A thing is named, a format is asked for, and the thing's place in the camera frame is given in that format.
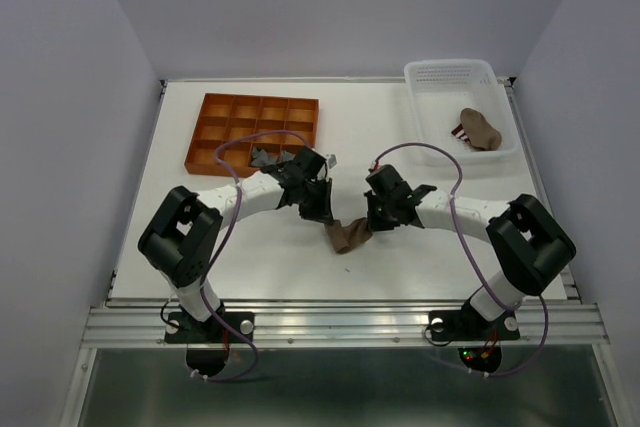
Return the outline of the grey sock pair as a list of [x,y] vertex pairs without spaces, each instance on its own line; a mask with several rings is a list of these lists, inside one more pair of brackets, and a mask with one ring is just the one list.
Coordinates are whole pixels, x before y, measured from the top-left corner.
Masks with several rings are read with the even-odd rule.
[[279,162],[279,155],[268,152],[266,149],[253,147],[251,151],[250,166],[263,168],[276,165]]

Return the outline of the dark grey sock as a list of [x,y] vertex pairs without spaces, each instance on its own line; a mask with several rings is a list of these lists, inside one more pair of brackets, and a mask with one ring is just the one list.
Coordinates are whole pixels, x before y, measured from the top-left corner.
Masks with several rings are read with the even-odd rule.
[[281,162],[288,162],[293,160],[296,155],[300,152],[299,149],[283,149],[280,152],[280,161]]

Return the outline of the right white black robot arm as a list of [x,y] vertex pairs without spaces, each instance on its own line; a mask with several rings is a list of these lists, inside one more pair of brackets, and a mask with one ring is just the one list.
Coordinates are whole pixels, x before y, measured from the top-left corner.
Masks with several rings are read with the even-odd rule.
[[458,309],[435,310],[426,328],[436,344],[517,340],[515,312],[527,297],[541,295],[575,257],[576,247],[534,196],[485,201],[457,197],[431,185],[411,188],[391,165],[366,178],[372,231],[399,226],[446,230],[489,244],[500,270],[483,280]]

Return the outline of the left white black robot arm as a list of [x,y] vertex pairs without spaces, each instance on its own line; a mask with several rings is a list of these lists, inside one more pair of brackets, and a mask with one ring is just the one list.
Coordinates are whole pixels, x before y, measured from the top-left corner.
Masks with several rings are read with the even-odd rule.
[[329,225],[333,155],[302,147],[292,159],[260,168],[233,184],[194,192],[184,186],[169,191],[143,231],[138,251],[168,282],[181,312],[165,321],[173,342],[219,342],[224,303],[206,279],[218,255],[220,231],[229,237],[236,223],[252,215],[296,206],[307,221]]

